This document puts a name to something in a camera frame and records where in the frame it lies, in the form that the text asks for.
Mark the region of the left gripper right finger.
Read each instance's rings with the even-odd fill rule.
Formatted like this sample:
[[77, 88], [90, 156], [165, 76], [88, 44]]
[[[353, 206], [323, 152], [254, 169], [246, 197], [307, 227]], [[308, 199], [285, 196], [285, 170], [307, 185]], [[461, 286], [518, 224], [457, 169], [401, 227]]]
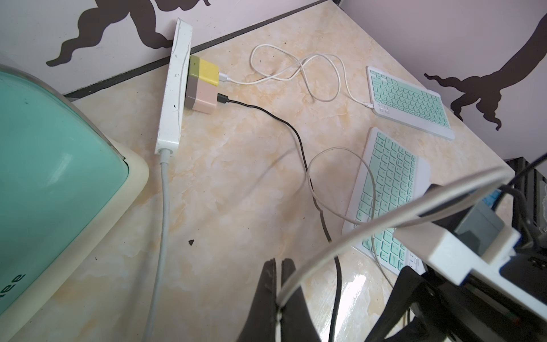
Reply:
[[281, 309], [281, 341], [320, 341], [300, 287]]

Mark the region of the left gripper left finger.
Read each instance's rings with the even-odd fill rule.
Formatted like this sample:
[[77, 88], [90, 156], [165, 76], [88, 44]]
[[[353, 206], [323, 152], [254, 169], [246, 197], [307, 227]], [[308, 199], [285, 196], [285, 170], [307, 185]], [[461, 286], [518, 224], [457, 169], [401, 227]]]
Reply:
[[263, 265], [249, 315], [237, 342], [276, 340], [276, 292], [276, 260], [270, 259]]

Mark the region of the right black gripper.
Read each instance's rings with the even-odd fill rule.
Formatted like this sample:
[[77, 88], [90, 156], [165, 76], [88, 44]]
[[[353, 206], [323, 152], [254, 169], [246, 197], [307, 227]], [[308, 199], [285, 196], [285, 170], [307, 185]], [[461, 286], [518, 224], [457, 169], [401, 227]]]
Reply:
[[476, 276], [454, 285], [406, 266], [367, 341], [545, 341], [546, 321]]

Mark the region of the white power strip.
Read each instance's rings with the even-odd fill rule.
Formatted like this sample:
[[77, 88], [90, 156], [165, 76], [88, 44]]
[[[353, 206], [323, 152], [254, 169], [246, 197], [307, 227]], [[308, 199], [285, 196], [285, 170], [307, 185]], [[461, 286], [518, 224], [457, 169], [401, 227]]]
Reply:
[[174, 153], [179, 148], [191, 47], [192, 26], [177, 19], [155, 145], [157, 155], [164, 149]]

